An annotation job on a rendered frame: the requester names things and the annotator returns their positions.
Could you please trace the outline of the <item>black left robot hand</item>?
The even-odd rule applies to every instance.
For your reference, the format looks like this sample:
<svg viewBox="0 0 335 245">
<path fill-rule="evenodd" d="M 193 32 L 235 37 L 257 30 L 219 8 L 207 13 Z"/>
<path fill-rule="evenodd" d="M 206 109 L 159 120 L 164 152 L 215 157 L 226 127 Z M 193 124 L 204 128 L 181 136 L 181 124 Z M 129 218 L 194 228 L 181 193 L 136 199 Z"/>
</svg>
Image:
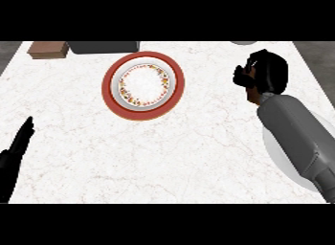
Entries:
<svg viewBox="0 0 335 245">
<path fill-rule="evenodd" d="M 21 157 L 33 135 L 32 117 L 21 124 L 8 149 L 0 153 L 0 203 L 8 203 L 15 187 Z"/>
</svg>

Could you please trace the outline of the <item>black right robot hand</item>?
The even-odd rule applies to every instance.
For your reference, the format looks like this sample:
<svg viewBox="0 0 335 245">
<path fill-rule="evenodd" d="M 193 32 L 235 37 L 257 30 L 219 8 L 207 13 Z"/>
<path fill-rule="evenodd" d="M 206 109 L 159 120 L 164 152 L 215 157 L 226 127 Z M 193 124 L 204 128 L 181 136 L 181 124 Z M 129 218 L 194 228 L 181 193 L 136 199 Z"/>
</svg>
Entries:
<svg viewBox="0 0 335 245">
<path fill-rule="evenodd" d="M 252 53 L 246 66 L 234 69 L 232 82 L 249 89 L 256 88 L 259 94 L 278 95 L 287 84 L 285 60 L 265 49 Z"/>
</svg>

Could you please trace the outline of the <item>brown sweet potato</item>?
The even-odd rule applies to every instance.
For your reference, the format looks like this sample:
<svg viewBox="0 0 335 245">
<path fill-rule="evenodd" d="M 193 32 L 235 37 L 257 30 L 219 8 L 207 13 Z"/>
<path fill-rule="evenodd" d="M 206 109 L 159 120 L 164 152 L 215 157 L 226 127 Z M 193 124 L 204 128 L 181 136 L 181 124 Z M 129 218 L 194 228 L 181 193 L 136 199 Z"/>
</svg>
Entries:
<svg viewBox="0 0 335 245">
<path fill-rule="evenodd" d="M 250 78 L 253 78 L 255 69 L 250 69 L 250 71 L 247 72 L 247 76 Z M 255 105 L 259 105 L 259 97 L 260 97 L 260 95 L 257 94 L 256 87 L 247 88 L 246 89 L 246 93 L 247 93 L 247 101 L 250 103 L 253 103 Z"/>
</svg>

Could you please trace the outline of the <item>plain white plate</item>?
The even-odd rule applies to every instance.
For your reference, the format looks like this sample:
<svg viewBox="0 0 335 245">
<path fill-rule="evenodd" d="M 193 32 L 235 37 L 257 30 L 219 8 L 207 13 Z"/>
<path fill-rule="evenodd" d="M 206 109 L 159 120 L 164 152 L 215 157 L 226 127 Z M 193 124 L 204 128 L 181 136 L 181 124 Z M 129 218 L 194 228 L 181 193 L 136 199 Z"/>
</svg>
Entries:
<svg viewBox="0 0 335 245">
<path fill-rule="evenodd" d="M 330 133 L 331 137 L 335 138 L 335 126 L 331 123 L 315 113 L 312 112 L 314 117 L 316 118 L 319 124 L 322 125 L 324 129 Z M 278 167 L 280 171 L 284 173 L 285 177 L 303 188 L 309 191 L 318 191 L 316 187 L 311 183 L 309 180 L 300 177 L 285 155 L 283 148 L 274 138 L 272 133 L 266 128 L 262 128 L 262 141 L 265 145 L 265 149 L 269 155 L 269 158 Z"/>
</svg>

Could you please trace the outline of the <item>white floral rimmed plate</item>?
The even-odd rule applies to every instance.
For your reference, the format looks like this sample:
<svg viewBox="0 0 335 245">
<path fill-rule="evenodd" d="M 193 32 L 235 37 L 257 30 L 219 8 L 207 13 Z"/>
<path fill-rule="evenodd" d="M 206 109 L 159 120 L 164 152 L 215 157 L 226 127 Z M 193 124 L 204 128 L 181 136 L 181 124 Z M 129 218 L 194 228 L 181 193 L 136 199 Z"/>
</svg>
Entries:
<svg viewBox="0 0 335 245">
<path fill-rule="evenodd" d="M 111 76 L 111 96 L 122 108 L 151 111 L 170 99 L 176 76 L 170 65 L 154 57 L 125 61 Z"/>
</svg>

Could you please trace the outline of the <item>red round plate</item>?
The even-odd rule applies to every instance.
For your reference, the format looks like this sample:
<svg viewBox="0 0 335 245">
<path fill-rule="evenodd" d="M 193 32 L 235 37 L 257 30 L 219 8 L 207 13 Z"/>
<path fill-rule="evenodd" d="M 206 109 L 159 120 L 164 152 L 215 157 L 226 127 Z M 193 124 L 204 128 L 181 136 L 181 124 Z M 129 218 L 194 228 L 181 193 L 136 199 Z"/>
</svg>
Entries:
<svg viewBox="0 0 335 245">
<path fill-rule="evenodd" d="M 170 99 L 167 99 L 163 105 L 151 109 L 151 111 L 131 111 L 129 109 L 122 108 L 120 105 L 116 103 L 116 100 L 113 99 L 111 88 L 110 88 L 111 76 L 116 72 L 116 68 L 120 66 L 120 64 L 125 61 L 131 60 L 132 58 L 145 57 L 145 56 L 160 59 L 170 65 L 170 68 L 176 76 L 176 86 Z M 105 76 L 103 78 L 101 95 L 103 95 L 104 103 L 110 108 L 110 110 L 113 111 L 113 113 L 122 118 L 125 118 L 126 120 L 144 121 L 144 120 L 151 120 L 159 116 L 162 116 L 176 105 L 182 96 L 182 92 L 184 92 L 184 73 L 181 67 L 169 56 L 157 52 L 136 52 L 122 57 L 108 68 Z"/>
</svg>

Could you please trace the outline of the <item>dark grey appliance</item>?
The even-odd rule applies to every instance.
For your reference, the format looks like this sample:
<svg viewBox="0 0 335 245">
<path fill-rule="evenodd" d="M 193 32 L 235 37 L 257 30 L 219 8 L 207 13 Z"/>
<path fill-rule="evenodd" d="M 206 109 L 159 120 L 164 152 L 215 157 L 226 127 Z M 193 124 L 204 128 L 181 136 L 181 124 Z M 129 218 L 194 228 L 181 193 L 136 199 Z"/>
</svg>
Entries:
<svg viewBox="0 0 335 245">
<path fill-rule="evenodd" d="M 67 46 L 76 55 L 135 53 L 139 50 L 138 41 L 67 41 Z"/>
</svg>

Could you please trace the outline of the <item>brown wooden box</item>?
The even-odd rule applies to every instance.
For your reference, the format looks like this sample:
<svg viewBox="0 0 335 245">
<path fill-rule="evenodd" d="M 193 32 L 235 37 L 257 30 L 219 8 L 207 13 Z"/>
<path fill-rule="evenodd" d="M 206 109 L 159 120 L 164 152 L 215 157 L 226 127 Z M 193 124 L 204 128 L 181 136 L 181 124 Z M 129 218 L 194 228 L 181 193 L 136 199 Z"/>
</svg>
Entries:
<svg viewBox="0 0 335 245">
<path fill-rule="evenodd" d="M 33 59 L 64 58 L 69 46 L 64 41 L 33 41 L 27 54 Z"/>
</svg>

